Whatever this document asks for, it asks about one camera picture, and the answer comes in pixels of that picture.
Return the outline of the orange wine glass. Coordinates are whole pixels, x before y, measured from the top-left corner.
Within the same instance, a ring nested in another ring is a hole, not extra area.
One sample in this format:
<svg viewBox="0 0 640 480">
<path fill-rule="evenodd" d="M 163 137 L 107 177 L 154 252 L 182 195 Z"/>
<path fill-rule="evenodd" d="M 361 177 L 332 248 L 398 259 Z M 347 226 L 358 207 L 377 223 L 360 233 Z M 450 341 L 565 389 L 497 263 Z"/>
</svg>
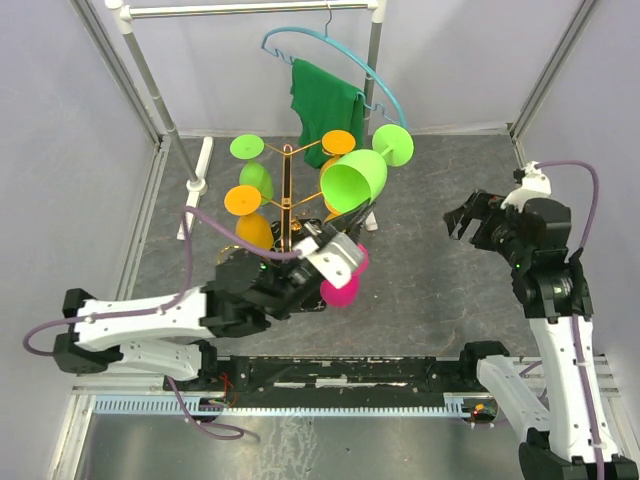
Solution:
<svg viewBox="0 0 640 480">
<path fill-rule="evenodd" d="M 226 210 L 237 217 L 236 235 L 253 246 L 270 250 L 274 237 L 269 222 L 258 212 L 261 202 L 260 191 L 250 185 L 238 185 L 224 198 Z"/>
<path fill-rule="evenodd" d="M 339 215 L 342 215 L 342 213 L 340 211 L 336 210 L 333 206 L 330 205 L 330 203 L 326 200 L 326 198 L 323 198 L 323 200 L 324 200 L 325 207 L 330 212 L 329 216 L 331 216 L 333 218 L 333 217 L 337 217 Z"/>
<path fill-rule="evenodd" d="M 347 131 L 331 130 L 322 137 L 321 145 L 323 153 L 328 156 L 320 170 L 320 173 L 324 173 L 342 156 L 355 149 L 356 139 Z"/>
</svg>

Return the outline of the gold wine glass rack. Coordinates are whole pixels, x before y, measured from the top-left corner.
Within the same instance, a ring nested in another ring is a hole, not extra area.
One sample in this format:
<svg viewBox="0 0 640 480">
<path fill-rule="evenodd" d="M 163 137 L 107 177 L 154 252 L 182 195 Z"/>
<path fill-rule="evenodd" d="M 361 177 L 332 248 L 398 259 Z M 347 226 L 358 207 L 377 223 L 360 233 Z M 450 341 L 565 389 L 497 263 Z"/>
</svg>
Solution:
<svg viewBox="0 0 640 480">
<path fill-rule="evenodd" d="M 308 150 L 308 146 L 294 149 L 285 145 L 276 152 L 282 156 L 282 186 L 281 199 L 273 199 L 265 205 L 260 205 L 258 212 L 269 222 L 274 242 L 270 250 L 272 253 L 292 251 L 294 233 L 297 232 L 304 220 L 298 220 L 293 210 L 298 204 L 293 198 L 293 157 Z M 259 257 L 255 253 L 240 245 L 228 246 L 223 249 L 218 262 L 230 270 L 244 257 L 251 257 L 258 264 L 257 277 L 254 286 L 242 294 L 243 301 L 251 304 L 265 314 L 278 319 L 286 319 L 297 312 L 322 311 L 326 303 L 318 296 L 309 273 L 305 273 L 291 260 L 278 260 Z"/>
</svg>

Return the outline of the pink wine glass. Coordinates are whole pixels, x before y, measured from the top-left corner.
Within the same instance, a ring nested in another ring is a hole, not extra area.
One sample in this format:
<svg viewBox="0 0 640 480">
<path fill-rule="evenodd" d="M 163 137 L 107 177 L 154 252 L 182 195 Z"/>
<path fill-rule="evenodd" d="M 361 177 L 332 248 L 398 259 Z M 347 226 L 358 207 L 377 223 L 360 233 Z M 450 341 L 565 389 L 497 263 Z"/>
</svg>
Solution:
<svg viewBox="0 0 640 480">
<path fill-rule="evenodd" d="M 360 276 L 369 266 L 369 254 L 361 243 L 358 244 L 358 247 L 363 252 L 364 260 L 352 274 L 351 280 L 342 288 L 334 287 L 327 280 L 324 280 L 320 285 L 321 298 L 331 307 L 346 308 L 354 303 L 359 293 Z"/>
</svg>

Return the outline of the lime green wine glass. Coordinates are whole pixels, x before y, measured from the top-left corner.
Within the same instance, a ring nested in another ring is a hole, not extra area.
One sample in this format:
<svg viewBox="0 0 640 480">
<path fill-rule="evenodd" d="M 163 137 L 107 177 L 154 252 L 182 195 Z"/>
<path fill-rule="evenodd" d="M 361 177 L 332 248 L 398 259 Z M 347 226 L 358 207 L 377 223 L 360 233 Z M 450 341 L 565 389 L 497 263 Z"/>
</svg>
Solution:
<svg viewBox="0 0 640 480">
<path fill-rule="evenodd" d="M 257 161 L 265 148 L 263 139 L 255 134 L 243 134 L 230 144 L 230 153 L 246 163 L 239 175 L 240 185 L 256 188 L 262 197 L 262 205 L 273 199 L 273 182 L 270 173 Z"/>
</svg>

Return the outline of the silver white clothes rail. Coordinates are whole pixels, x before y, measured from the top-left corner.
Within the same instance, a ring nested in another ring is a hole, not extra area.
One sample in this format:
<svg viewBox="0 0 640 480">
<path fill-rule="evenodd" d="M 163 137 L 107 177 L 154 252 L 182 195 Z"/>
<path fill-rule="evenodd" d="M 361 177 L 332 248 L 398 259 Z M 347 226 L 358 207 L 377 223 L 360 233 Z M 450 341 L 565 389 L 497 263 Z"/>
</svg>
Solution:
<svg viewBox="0 0 640 480">
<path fill-rule="evenodd" d="M 186 205 L 196 207 L 206 192 L 206 175 L 213 153 L 214 141 L 210 136 L 205 137 L 197 162 L 191 162 L 180 139 L 177 126 L 169 113 L 159 87 L 142 53 L 139 42 L 135 37 L 132 26 L 134 20 L 322 10 L 329 13 L 338 10 L 367 10 L 371 13 L 368 58 L 366 61 L 358 60 L 357 64 L 365 72 L 365 104 L 369 106 L 373 96 L 372 85 L 382 84 L 382 82 L 376 78 L 374 63 L 378 56 L 381 28 L 385 18 L 386 6 L 387 3 L 385 1 L 272 1 L 262 3 L 132 7 L 123 1 L 107 1 L 105 7 L 111 13 L 114 23 L 124 39 L 134 65 L 159 115 L 161 124 L 166 130 L 172 144 L 176 147 L 178 158 L 187 174 L 186 188 L 188 195 Z"/>
</svg>

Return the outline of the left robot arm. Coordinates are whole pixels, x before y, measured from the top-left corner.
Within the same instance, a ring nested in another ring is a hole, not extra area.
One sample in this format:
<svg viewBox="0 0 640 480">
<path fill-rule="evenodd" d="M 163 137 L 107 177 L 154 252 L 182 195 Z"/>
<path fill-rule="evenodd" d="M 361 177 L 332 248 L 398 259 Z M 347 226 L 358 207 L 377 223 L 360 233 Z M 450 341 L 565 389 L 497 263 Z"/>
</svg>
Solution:
<svg viewBox="0 0 640 480">
<path fill-rule="evenodd" d="M 255 335 L 274 320 L 324 309 L 321 285 L 347 286 L 366 261 L 358 237 L 373 206 L 365 201 L 326 224 L 307 223 L 286 252 L 243 242 L 213 280 L 174 295 L 108 302 L 72 289 L 63 309 L 70 326 L 56 336 L 53 359 L 66 373 L 120 365 L 212 389 L 221 368 L 207 340 Z"/>
</svg>

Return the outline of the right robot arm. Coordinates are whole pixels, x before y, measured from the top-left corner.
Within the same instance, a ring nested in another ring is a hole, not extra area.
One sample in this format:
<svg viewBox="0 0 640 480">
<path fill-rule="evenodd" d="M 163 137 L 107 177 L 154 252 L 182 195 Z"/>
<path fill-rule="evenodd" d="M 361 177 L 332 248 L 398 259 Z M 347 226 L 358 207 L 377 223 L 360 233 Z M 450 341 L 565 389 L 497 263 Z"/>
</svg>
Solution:
<svg viewBox="0 0 640 480">
<path fill-rule="evenodd" d="M 514 295 L 534 334 L 547 397 L 539 399 L 503 353 L 473 356 L 457 367 L 468 390 L 493 395 L 517 434 L 526 479 L 636 479 L 602 406 L 592 353 L 593 306 L 580 256 L 570 253 L 569 207 L 534 197 L 521 206 L 478 190 L 443 216 L 459 239 L 472 221 L 471 244 L 496 252 L 511 268 Z"/>
</svg>

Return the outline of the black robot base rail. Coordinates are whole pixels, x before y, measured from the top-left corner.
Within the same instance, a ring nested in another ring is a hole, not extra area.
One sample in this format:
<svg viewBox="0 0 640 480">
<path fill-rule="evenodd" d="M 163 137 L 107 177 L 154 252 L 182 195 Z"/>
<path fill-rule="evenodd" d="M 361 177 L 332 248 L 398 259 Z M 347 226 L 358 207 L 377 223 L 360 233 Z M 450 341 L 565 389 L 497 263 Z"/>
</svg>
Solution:
<svg viewBox="0 0 640 480">
<path fill-rule="evenodd" d="M 237 408 L 441 407 L 447 394 L 486 394 L 464 359 L 230 356 L 184 393 L 222 394 Z"/>
</svg>

